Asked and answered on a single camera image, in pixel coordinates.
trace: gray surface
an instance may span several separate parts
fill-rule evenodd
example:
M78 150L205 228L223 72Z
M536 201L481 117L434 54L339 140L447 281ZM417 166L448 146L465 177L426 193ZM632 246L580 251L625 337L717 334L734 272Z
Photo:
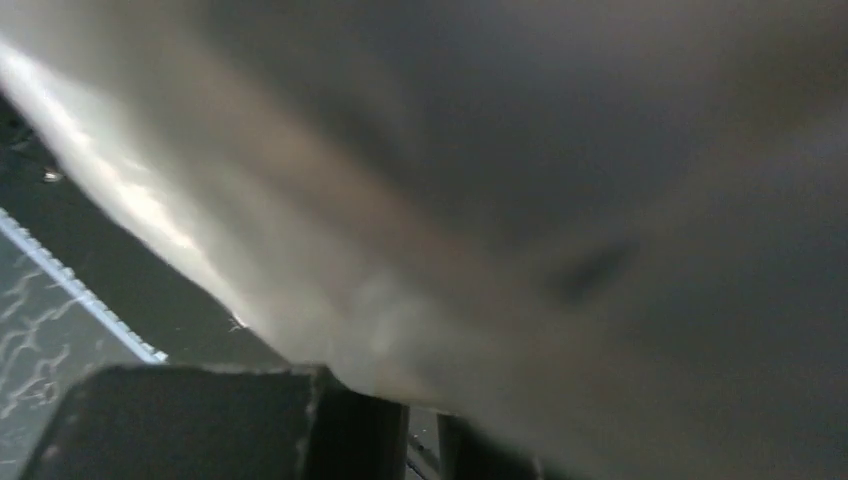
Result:
M0 479L15 478L62 393L106 364L158 362L0 209Z

